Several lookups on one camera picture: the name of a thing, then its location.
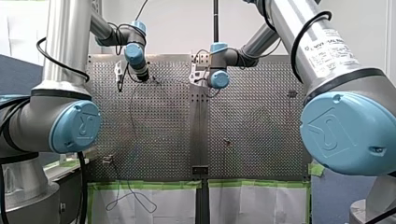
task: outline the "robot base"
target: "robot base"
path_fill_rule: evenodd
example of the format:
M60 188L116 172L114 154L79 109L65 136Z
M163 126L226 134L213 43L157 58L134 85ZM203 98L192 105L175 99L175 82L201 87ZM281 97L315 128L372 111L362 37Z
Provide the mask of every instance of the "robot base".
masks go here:
M61 222L59 185L51 183L44 195L9 208L7 216L9 223L15 224L59 224Z

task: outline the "metal bracket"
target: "metal bracket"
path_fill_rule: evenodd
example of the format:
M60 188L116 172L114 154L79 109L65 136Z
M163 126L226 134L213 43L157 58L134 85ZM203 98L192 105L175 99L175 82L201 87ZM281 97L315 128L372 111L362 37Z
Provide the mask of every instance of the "metal bracket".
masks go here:
M209 168L207 165L192 166L192 174L193 175L208 175Z

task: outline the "vertical metal post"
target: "vertical metal post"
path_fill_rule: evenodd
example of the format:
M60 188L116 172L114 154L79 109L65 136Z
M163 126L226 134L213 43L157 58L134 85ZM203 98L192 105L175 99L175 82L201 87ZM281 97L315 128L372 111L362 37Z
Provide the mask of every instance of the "vertical metal post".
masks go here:
M202 187L196 192L196 224L210 224L207 124L208 99L206 88L190 85L191 104L191 165L193 180L200 180Z
M213 0L213 35L213 41L219 42L219 0Z
M91 0L51 0L46 52L60 63L86 70L92 4ZM89 95L85 78L46 60L43 81L34 90L72 91Z

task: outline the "green tape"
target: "green tape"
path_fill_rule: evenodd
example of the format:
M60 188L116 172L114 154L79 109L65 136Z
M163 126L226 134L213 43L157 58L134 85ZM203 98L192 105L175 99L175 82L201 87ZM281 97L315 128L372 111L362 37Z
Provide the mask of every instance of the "green tape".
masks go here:
M46 170L46 169L49 169L49 168L52 168L52 167L55 167L55 166L59 166L59 162L58 161L55 161L53 163L45 165L44 169Z
M324 166L322 166L318 163L309 163L308 164L308 173L310 175L322 176L323 172L324 172Z
M90 183L90 187L95 190L102 189L154 189L154 190L172 190L172 189L200 189L201 181L179 181L179 182L146 182L146 181L129 181L121 180L118 182Z
M270 181L254 179L234 179L234 180L208 180L210 188L239 188L242 186L255 186L267 188L287 188L287 189L306 189L309 182L298 181Z
M73 167L78 164L79 164L78 160L73 160L73 161L65 161L65 162L61 163L59 166L60 167Z
M88 188L88 224L92 224L93 194L95 189Z

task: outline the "robotic arm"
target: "robotic arm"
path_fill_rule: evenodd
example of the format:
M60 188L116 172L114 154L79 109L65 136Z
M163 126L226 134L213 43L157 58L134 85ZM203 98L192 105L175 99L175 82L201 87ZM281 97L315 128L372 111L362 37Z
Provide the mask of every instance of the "robotic arm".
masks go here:
M254 66L280 36L306 90L301 136L310 154L344 175L396 170L396 90L385 74L363 67L314 0L250 0L269 22L240 50L211 48L208 86L225 88L227 66Z
M60 222L59 186L49 183L37 156L38 152L81 152L99 132L101 114L85 87L90 30L102 46L127 45L129 66L141 81L149 79L142 22L112 29L92 11L91 0L51 0L42 82L31 96L0 96L0 166L4 170L0 173L6 183L0 186L5 195L0 198L7 201L0 203L3 220L7 214L11 223ZM80 217L83 223L85 216Z

